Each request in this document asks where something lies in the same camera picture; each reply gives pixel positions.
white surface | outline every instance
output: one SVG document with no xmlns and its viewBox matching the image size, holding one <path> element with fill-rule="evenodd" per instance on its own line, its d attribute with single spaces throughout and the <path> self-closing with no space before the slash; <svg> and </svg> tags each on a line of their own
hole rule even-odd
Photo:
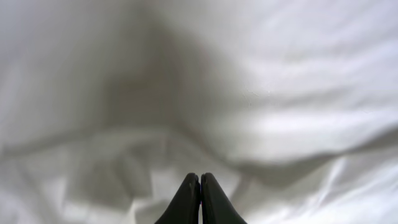
<svg viewBox="0 0 398 224">
<path fill-rule="evenodd" d="M 398 223 L 395 1 L 0 0 L 0 223 Z"/>
</svg>

black tool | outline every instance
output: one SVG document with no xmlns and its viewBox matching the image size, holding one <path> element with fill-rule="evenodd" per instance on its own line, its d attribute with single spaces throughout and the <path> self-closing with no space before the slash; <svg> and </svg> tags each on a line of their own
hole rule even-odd
<svg viewBox="0 0 398 224">
<path fill-rule="evenodd" d="M 246 224 L 211 173 L 188 174 L 155 224 L 198 224 L 200 203 L 203 224 Z"/>
</svg>

white cloth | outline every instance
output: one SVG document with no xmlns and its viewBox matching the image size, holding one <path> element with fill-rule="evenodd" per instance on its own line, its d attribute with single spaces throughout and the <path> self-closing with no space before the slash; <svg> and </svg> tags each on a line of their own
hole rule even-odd
<svg viewBox="0 0 398 224">
<path fill-rule="evenodd" d="M 0 0 L 0 223 L 398 223 L 398 2 Z"/>
</svg>

black pointed object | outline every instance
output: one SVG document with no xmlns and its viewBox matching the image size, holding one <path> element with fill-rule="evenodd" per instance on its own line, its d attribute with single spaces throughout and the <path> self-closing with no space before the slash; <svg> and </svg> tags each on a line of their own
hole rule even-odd
<svg viewBox="0 0 398 224">
<path fill-rule="evenodd" d="M 196 174 L 190 173 L 155 224 L 198 224 L 199 205 L 199 178 Z"/>
<path fill-rule="evenodd" d="M 203 224 L 246 224 L 211 173 L 201 176 L 201 202 Z"/>
</svg>

crumpled white sheet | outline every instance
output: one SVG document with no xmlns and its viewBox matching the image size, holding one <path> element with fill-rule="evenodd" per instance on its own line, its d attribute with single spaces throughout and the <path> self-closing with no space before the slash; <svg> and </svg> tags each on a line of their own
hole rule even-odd
<svg viewBox="0 0 398 224">
<path fill-rule="evenodd" d="M 0 0 L 0 223 L 398 223 L 396 1 Z"/>
</svg>

